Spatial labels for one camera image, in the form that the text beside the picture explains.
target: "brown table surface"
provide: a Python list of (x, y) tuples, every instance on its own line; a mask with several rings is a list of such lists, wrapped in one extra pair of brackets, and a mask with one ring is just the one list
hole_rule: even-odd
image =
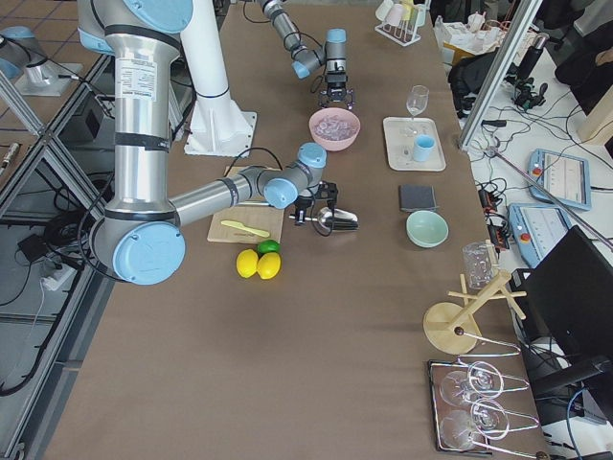
[[(316, 98), (310, 81), (296, 81), (276, 32), (247, 22), (241, 8), (230, 8), (221, 33), (232, 95), (259, 113), (254, 145), (286, 164), (310, 141)], [(322, 238), (288, 220), (282, 271), (263, 281), (235, 272), (247, 246), (206, 241), (210, 218), (185, 227), (187, 257), (168, 281), (116, 286), (45, 458), (441, 456), (426, 362), (451, 356), (429, 344), (421, 319), (459, 289), (462, 247), (487, 235), (469, 163), (454, 147), (459, 128), (434, 35), (423, 27), (419, 43), (401, 48), (375, 32), (373, 8), (286, 10), (321, 40), (329, 28), (347, 30), (362, 130), (349, 149), (329, 155), (325, 179), (339, 186), (338, 206), (359, 215), (359, 231)], [(261, 18), (256, 7), (247, 12)], [(419, 83), (430, 88), (424, 116), (437, 123), (444, 172), (387, 165), (383, 119), (405, 116), (407, 92)], [(177, 145), (170, 192), (219, 177), (228, 163), (186, 156)], [(272, 164), (261, 152), (247, 163)], [(450, 226), (439, 247), (408, 241), (397, 199), (404, 183), (435, 187)], [(505, 304), (476, 318), (484, 334), (514, 337)], [(519, 357), (500, 364), (523, 373)], [(534, 413), (530, 392), (505, 404)], [(533, 452), (545, 443), (532, 430), (498, 445)]]

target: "robot sticker label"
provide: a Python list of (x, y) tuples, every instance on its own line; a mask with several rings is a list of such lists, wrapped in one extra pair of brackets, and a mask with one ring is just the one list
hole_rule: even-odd
[(121, 58), (116, 63), (115, 94), (119, 98), (155, 102), (157, 62)]

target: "metal rod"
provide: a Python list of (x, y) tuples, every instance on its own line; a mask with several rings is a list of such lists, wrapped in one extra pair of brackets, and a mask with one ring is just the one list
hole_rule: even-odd
[(468, 148), (472, 136), (481, 125), (489, 104), (491, 104), (491, 100), (498, 91), (503, 78), (507, 75), (507, 70), (515, 57), (519, 45), (524, 40), (526, 31), (536, 16), (541, 2), (542, 0), (524, 0), (519, 4), (517, 12), (513, 16), (511, 28), (507, 32), (507, 36), (498, 50), (494, 62), (491, 64), (477, 100), (472, 110), (470, 110), (470, 115), (466, 120), (462, 134), (460, 134), (458, 145), (462, 150)]
[(598, 240), (600, 240), (600, 242), (602, 244), (604, 244), (606, 247), (609, 248), (609, 250), (611, 250), (613, 252), (613, 242), (612, 241), (608, 240), (603, 234), (601, 234), (593, 226), (591, 226), (589, 223), (587, 223), (585, 220), (583, 220), (575, 211), (573, 211), (568, 206), (566, 206), (564, 203), (562, 203), (557, 197), (555, 197), (547, 189), (545, 189), (545, 187), (540, 185), (537, 181), (532, 179), (528, 174), (526, 174), (525, 172), (523, 172), (522, 170), (517, 168), (515, 165), (513, 165), (513, 163), (511, 161), (509, 161), (507, 158), (505, 158), (505, 156), (502, 155), (498, 151), (498, 149), (496, 149), (496, 148), (489, 148), (489, 151), (493, 152), (494, 156), (500, 158), (502, 161), (507, 163), (507, 165), (509, 165), (517, 173), (519, 173), (523, 178), (525, 178), (530, 185), (536, 187), (542, 194), (544, 194), (547, 198), (549, 198), (556, 206), (559, 206), (564, 211), (566, 211), (568, 214), (570, 214), (573, 217), (574, 220), (576, 220), (581, 226), (583, 226), (583, 228), (585, 228), (587, 231), (589, 231)]
[(0, 98), (4, 99), (14, 115), (31, 134), (37, 136), (44, 133), (43, 123), (2, 72), (0, 72)]

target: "power strip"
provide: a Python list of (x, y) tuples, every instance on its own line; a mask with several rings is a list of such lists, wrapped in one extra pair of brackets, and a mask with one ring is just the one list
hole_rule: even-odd
[(47, 290), (58, 290), (75, 272), (76, 270), (71, 266), (62, 264), (61, 268), (42, 279), (42, 285)]

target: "wine glass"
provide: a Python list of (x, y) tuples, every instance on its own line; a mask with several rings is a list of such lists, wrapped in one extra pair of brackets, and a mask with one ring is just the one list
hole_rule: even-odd
[(428, 88), (421, 84), (417, 84), (411, 88), (409, 97), (406, 99), (406, 109), (411, 114), (411, 130), (413, 135), (418, 134), (415, 126), (415, 116), (422, 113), (428, 105)]
[(446, 403), (464, 407), (482, 398), (497, 398), (504, 391), (504, 382), (498, 369), (487, 362), (477, 361), (465, 371), (448, 373), (439, 390)]
[(475, 446), (487, 447), (482, 436), (496, 441), (510, 432), (511, 424), (506, 410), (496, 401), (478, 400), (470, 412), (452, 410), (440, 424), (441, 439), (452, 449), (469, 450)]

